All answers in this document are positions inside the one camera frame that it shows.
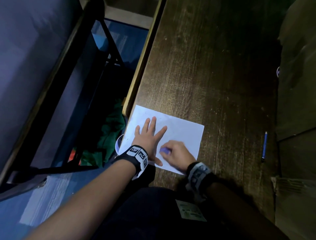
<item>sheet of paper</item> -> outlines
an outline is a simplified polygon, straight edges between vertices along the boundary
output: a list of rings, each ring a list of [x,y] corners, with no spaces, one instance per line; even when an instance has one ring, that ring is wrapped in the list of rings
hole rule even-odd
[[[136,105],[118,153],[122,154],[131,146],[134,139],[136,126],[139,125],[142,130],[145,120],[147,118],[151,119],[152,117],[157,118],[155,133],[157,133],[163,126],[168,127],[166,133],[158,144],[156,155],[156,157],[162,161],[163,166],[160,167],[156,164],[155,166],[174,173],[182,174],[163,159],[159,153],[159,149],[161,145],[168,142],[169,140],[181,141],[184,142],[189,152],[194,156],[195,159],[197,159],[204,130],[204,126],[201,124],[193,123]]]

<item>purple eraser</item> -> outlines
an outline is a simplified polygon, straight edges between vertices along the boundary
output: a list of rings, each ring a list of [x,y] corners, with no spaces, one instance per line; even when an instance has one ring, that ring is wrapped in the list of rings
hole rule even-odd
[[[164,147],[164,148],[161,148],[159,152],[164,152],[165,154],[169,155],[171,153],[171,149]]]

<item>desk surface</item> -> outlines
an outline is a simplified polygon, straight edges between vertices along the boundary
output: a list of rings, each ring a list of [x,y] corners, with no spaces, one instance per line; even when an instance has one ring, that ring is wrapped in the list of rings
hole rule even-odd
[[[269,6],[259,0],[167,0],[134,106],[204,125],[198,161],[243,186],[274,221],[270,178],[277,175],[282,18],[270,24]],[[178,178],[156,169],[154,185],[173,189]]]

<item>green cloth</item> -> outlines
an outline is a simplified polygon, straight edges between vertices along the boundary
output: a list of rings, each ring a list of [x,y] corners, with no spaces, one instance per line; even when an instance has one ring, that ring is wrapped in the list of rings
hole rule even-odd
[[[115,150],[115,143],[121,131],[125,127],[125,119],[122,115],[121,100],[117,99],[113,112],[110,113],[101,128],[95,152],[84,150],[81,157],[81,166],[102,167],[107,162]]]

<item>finger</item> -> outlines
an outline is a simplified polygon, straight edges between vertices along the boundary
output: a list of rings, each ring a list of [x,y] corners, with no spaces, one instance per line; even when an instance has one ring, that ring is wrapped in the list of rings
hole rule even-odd
[[[140,130],[140,126],[137,125],[136,128],[135,128],[135,136],[139,135],[139,130]]]
[[[162,161],[160,161],[159,158],[155,157],[155,164],[157,164],[158,166],[163,166]]]
[[[157,134],[155,135],[156,142],[159,142],[162,139],[166,131],[167,131],[167,126],[164,126],[159,132],[157,132]]]
[[[160,152],[160,155],[163,157],[164,160],[166,160],[167,162],[169,162],[171,155],[168,155],[164,152]]]
[[[150,118],[147,118],[145,123],[144,123],[144,126],[142,128],[142,133],[141,134],[145,134],[145,133],[148,132],[149,123],[150,123]]]
[[[178,141],[175,141],[175,140],[170,140],[168,142],[166,142],[165,144],[163,144],[161,146],[161,148],[170,148],[170,149],[173,149],[174,146],[178,143]]]
[[[157,118],[153,117],[151,119],[151,122],[150,122],[150,125],[149,125],[149,128],[148,128],[148,132],[151,133],[152,135],[154,135],[155,131],[156,131],[156,121],[157,121]]]

